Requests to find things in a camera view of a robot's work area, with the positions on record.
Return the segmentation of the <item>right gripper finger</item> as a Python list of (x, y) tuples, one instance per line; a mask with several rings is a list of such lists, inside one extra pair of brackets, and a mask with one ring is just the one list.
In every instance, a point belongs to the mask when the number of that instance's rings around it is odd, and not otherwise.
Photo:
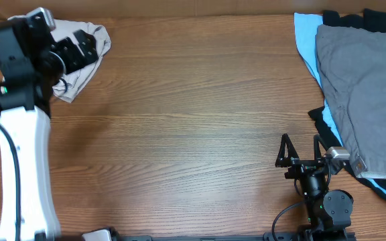
[(319, 134), (314, 135), (314, 159), (319, 160), (322, 158), (321, 149), (327, 151), (328, 147), (322, 137)]
[(281, 137), (279, 153), (275, 161), (276, 167), (291, 167), (300, 160), (291, 139), (287, 133)]

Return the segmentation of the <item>beige shorts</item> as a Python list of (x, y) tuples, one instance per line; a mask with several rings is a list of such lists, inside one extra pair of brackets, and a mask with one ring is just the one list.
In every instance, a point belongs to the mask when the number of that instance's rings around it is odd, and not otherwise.
[(0, 29), (2, 89), (9, 100), (72, 101), (111, 45), (101, 25), (54, 19), (43, 9), (10, 18)]

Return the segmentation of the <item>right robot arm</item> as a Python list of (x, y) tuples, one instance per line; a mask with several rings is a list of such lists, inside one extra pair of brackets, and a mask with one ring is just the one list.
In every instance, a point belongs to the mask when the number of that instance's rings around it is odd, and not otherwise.
[[(347, 232), (351, 225), (354, 199), (349, 192), (330, 189), (332, 176), (345, 168), (350, 154), (344, 147), (327, 147), (320, 135), (314, 136), (314, 158), (300, 159), (288, 134), (281, 137), (276, 167), (286, 168), (286, 179), (300, 184), (295, 187), (302, 201), (280, 211), (271, 227), (270, 240), (297, 241), (356, 241), (355, 233)], [(296, 232), (277, 233), (277, 221), (286, 212), (305, 206), (308, 223), (298, 227)]]

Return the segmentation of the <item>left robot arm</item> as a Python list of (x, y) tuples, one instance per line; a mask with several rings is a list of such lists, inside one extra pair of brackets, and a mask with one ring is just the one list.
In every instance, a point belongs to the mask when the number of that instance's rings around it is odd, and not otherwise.
[(97, 60), (85, 31), (55, 41), (47, 25), (0, 23), (0, 240), (65, 240), (50, 186), (50, 99), (62, 75)]

